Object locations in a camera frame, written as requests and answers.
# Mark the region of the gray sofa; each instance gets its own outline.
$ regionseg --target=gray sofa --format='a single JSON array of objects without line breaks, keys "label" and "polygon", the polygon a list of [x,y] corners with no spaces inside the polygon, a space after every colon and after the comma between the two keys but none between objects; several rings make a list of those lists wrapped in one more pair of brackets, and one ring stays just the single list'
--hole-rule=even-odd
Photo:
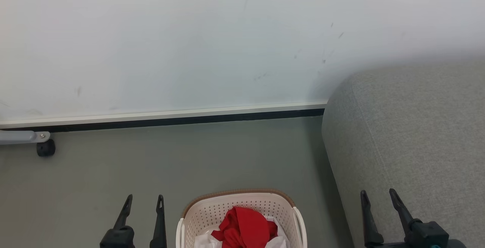
[{"label": "gray sofa", "polygon": [[403,240],[389,188],[414,217],[485,247],[485,63],[350,76],[325,108],[322,134],[356,248],[362,189],[384,240]]}]

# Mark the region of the wall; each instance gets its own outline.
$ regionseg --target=wall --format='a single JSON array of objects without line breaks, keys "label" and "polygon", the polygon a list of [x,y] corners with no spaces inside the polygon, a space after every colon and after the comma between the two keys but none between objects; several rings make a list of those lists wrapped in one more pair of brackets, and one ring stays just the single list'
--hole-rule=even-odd
[{"label": "wall", "polygon": [[360,69],[480,55],[485,0],[0,0],[0,122],[325,102]]}]

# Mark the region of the black caster wheel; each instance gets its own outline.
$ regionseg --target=black caster wheel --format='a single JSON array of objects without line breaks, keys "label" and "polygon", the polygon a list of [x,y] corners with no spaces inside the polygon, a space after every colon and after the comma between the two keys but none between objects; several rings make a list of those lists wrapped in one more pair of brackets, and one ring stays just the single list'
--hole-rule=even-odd
[{"label": "black caster wheel", "polygon": [[37,155],[40,157],[49,157],[56,152],[56,144],[52,139],[45,142],[37,143]]}]

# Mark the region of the gray floor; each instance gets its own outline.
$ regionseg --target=gray floor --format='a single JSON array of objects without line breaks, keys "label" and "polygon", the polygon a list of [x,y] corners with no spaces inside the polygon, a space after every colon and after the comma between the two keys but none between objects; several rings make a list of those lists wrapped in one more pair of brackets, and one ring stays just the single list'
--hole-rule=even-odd
[{"label": "gray floor", "polygon": [[308,246],[352,247],[320,134],[321,117],[220,122],[54,134],[57,153],[0,147],[0,240],[4,247],[98,247],[128,194],[135,246],[148,247],[158,194],[168,246],[195,197],[276,188],[293,198]]}]

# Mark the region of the white plastic basket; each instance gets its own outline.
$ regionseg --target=white plastic basket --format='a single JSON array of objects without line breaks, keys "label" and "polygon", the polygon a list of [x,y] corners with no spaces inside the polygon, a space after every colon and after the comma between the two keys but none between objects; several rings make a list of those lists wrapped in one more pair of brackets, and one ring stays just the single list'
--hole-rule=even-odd
[{"label": "white plastic basket", "polygon": [[295,203],[286,194],[269,189],[221,192],[192,201],[178,222],[176,248],[193,248],[196,236],[218,230],[225,214],[234,206],[274,217],[285,231],[291,248],[307,248],[305,223]]}]

